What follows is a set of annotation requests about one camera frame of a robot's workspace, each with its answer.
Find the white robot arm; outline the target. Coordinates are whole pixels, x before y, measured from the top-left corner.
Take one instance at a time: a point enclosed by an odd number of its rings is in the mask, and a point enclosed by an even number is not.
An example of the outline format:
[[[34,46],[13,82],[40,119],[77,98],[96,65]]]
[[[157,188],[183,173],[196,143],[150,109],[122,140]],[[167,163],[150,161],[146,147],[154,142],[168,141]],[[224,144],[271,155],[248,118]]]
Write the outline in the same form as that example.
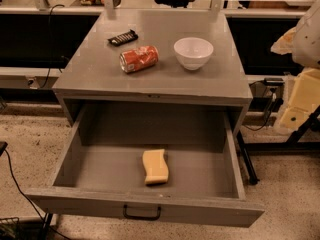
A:
[[[293,132],[320,106],[320,0],[271,46],[271,51],[291,54],[292,60],[303,67],[293,79],[288,100],[276,119],[278,132]]]

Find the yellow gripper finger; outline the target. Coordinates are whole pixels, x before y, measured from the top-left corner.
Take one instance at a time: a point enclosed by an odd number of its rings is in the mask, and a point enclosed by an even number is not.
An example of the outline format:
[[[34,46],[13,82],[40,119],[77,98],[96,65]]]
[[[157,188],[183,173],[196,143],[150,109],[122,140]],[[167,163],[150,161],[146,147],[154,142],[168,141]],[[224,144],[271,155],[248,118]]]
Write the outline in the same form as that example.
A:
[[[295,34],[295,27],[289,29],[271,46],[270,50],[279,55],[291,54]]]
[[[286,75],[284,80],[284,101],[276,117],[275,131],[288,135],[320,106],[320,70],[304,68],[297,76]]]

